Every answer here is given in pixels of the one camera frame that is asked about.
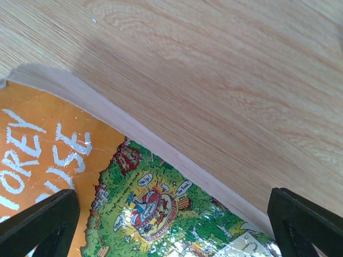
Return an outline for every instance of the wooden table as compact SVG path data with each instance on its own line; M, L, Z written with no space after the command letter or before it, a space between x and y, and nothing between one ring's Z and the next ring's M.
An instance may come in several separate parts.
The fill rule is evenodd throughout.
M343 216L343 2L0 0L0 73L73 72L266 212Z

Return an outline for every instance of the book cover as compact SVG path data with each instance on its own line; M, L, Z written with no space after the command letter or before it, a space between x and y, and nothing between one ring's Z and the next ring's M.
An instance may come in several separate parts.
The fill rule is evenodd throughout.
M0 99L0 221L72 188L81 214L69 256L280 256L260 229L72 103L10 81Z

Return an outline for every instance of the cartoon illustration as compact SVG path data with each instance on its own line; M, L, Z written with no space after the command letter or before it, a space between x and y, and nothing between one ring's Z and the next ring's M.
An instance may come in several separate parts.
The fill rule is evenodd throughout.
M241 239L243 234L248 241ZM256 253L273 244L168 163L128 139L100 173L85 237L83 257L211 257L230 251L233 241L246 242L239 246L247 251L254 251L257 242Z

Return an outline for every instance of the green cartoon trees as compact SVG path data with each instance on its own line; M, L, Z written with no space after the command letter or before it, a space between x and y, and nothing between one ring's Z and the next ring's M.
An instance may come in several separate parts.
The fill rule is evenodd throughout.
M81 249L83 257L97 256L101 247L108 246L110 250L107 257L163 256L176 241L197 242L198 244L206 244L211 241L219 250L245 232L245 230L239 230L244 221L211 198L200 187L191 185L184 193L179 193L176 197L177 188L183 183L188 183L182 174L134 141L131 141L126 147L129 152L137 150L134 157L137 157L137 153L140 154L139 162L136 162L138 166L123 172L117 159L114 158L109 167L101 173L100 184L106 185L109 195L107 201L103 202L97 211L93 211L88 220L85 231L87 245ZM115 220L125 211L123 207L127 196L125 198L123 192L126 192L129 187L137 186L137 180L135 182L132 180L134 176L139 174L140 178L147 172L157 178L154 181L162 184L164 193L175 197L179 204L184 202L186 203L184 206L189 207L180 208L181 205L179 205L176 218L171 222L168 233L152 243L153 251L146 248L141 249L141 242L131 240L131 235L125 234L125 227L114 231ZM256 238L261 243L270 241L269 237L263 234L257 235Z

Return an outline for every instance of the light wood grain surface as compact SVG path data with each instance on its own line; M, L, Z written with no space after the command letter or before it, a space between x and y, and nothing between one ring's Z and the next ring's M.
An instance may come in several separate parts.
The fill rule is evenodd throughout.
M72 71L260 210L343 216L343 2L0 0L0 73Z

